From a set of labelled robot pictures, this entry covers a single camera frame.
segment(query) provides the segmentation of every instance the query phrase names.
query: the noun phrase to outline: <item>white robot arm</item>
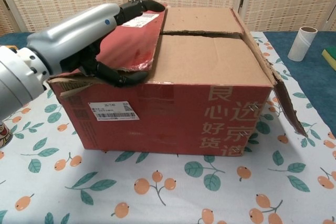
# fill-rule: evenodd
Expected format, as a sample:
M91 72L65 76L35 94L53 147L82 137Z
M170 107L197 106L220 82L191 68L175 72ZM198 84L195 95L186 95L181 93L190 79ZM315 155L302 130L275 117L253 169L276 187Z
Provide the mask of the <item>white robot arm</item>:
M42 94L51 75L77 68L116 87L142 82L147 72L121 76L96 61L96 55L106 35L147 10L162 12L165 7L153 0L102 4L29 35L25 48L0 47L0 120Z

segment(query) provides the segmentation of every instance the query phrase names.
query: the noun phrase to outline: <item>cardboard tube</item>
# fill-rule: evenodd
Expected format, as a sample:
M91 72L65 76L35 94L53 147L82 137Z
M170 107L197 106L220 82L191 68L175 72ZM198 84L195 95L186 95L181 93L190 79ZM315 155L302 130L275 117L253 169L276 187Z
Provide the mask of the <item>cardboard tube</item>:
M316 28L309 26L300 27L293 45L288 53L288 58L293 61L302 61L316 33Z

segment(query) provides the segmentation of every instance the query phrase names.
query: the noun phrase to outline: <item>cardboard box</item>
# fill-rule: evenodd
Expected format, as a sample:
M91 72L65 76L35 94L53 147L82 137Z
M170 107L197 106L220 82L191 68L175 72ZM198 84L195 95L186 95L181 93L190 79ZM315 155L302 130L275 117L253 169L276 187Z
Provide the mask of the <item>cardboard box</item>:
M169 8L163 23L146 83L118 89L78 74L49 80L85 148L241 156L272 89L305 134L236 12Z

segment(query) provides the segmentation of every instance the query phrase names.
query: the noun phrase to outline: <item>robotic hand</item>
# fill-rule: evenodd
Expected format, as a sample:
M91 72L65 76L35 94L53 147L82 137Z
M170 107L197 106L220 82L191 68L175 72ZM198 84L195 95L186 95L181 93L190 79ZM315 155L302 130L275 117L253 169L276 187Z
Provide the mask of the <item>robotic hand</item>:
M116 87L142 82L147 72L121 76L96 55L106 35L147 10L162 12L165 7L153 0L102 4L29 35L26 48L0 47L0 120L42 94L51 75L77 68Z

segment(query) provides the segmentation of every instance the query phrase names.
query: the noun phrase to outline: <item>tablecloth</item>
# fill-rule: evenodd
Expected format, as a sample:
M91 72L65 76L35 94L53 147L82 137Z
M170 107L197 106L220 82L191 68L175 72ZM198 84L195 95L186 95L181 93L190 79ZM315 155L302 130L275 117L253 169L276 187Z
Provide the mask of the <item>tablecloth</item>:
M261 32L308 137L272 92L242 157L84 150L51 90L5 120L0 223L334 223L336 140Z

